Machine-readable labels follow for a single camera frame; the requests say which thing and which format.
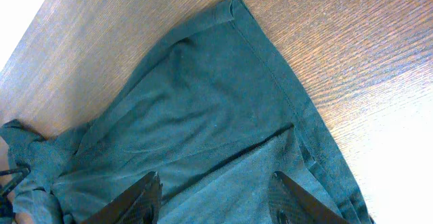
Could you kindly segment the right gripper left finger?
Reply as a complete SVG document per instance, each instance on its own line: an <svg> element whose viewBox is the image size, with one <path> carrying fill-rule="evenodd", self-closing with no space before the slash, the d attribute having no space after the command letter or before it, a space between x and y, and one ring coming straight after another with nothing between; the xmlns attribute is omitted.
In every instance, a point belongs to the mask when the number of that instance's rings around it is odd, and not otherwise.
<svg viewBox="0 0 433 224"><path fill-rule="evenodd" d="M151 171L82 224L157 224L162 183Z"/></svg>

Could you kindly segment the dark green t-shirt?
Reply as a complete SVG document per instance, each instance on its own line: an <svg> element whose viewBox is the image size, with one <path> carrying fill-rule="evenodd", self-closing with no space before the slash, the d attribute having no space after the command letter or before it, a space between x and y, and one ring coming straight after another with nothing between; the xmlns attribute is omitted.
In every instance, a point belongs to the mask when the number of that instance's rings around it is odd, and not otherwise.
<svg viewBox="0 0 433 224"><path fill-rule="evenodd" d="M366 203L323 119L242 0L172 29L96 119L45 139L1 127L12 166L30 174L15 213L78 223L156 171L161 223L270 223L281 171L350 223Z"/></svg>

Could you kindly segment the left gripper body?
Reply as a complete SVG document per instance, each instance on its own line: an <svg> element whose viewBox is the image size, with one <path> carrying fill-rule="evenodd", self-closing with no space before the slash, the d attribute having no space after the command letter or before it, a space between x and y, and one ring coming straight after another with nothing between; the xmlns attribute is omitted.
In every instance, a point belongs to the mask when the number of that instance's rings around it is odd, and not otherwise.
<svg viewBox="0 0 433 224"><path fill-rule="evenodd" d="M21 166L15 169L1 171L1 176L11 175L12 179L1 186L1 217L15 217L12 203L7 196L29 175L30 169L27 166Z"/></svg>

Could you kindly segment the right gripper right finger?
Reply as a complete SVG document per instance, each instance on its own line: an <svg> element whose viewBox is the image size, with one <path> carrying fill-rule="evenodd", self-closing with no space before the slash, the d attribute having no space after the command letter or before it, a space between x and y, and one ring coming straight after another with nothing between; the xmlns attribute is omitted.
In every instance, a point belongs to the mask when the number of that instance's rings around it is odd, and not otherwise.
<svg viewBox="0 0 433 224"><path fill-rule="evenodd" d="M274 224L348 224L281 171L271 174L268 200Z"/></svg>

